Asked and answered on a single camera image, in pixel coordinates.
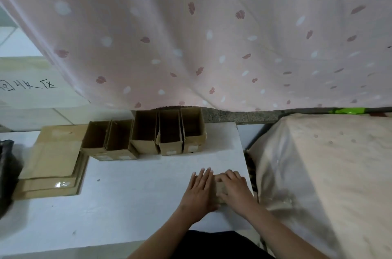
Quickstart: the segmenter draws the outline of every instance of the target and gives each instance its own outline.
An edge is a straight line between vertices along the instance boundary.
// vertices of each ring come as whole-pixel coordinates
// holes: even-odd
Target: black bag
[[[12,193],[22,171],[22,164],[12,154],[12,140],[0,141],[0,219],[12,203]]]

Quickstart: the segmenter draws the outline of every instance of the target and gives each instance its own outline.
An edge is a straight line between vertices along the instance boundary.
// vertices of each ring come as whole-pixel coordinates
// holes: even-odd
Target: white table
[[[90,158],[78,196],[17,201],[0,220],[0,256],[140,241],[170,217],[193,171],[237,170],[252,190],[235,123],[206,124],[199,153],[143,155],[139,160],[100,162]],[[26,159],[39,132],[0,133]],[[224,206],[191,229],[205,232],[249,229]]]

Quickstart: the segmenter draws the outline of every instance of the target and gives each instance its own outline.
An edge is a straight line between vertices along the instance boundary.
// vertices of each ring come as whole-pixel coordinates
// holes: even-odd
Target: pink curtain
[[[392,105],[392,0],[1,0],[95,104]]]

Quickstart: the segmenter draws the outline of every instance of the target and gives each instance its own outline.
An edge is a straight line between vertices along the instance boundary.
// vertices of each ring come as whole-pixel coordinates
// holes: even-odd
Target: person's right hand
[[[258,203],[249,190],[244,177],[241,177],[238,171],[231,170],[218,174],[217,181],[222,180],[226,186],[227,194],[221,193],[218,196],[222,198],[237,214],[246,217]]]

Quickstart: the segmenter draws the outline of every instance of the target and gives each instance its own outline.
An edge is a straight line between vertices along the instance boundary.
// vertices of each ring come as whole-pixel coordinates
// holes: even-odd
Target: hand
[[[249,190],[244,177],[241,177],[238,171],[231,170],[221,173],[217,177],[217,181],[222,180],[225,183],[227,194],[221,193],[221,197],[237,214],[246,218],[247,214],[253,208],[258,206],[258,203]]]
[[[189,223],[189,227],[200,221],[209,212],[218,209],[218,205],[210,204],[210,189],[214,172],[210,167],[204,174],[203,172],[204,168],[200,170],[197,177],[195,172],[192,174],[188,188],[175,212]]]

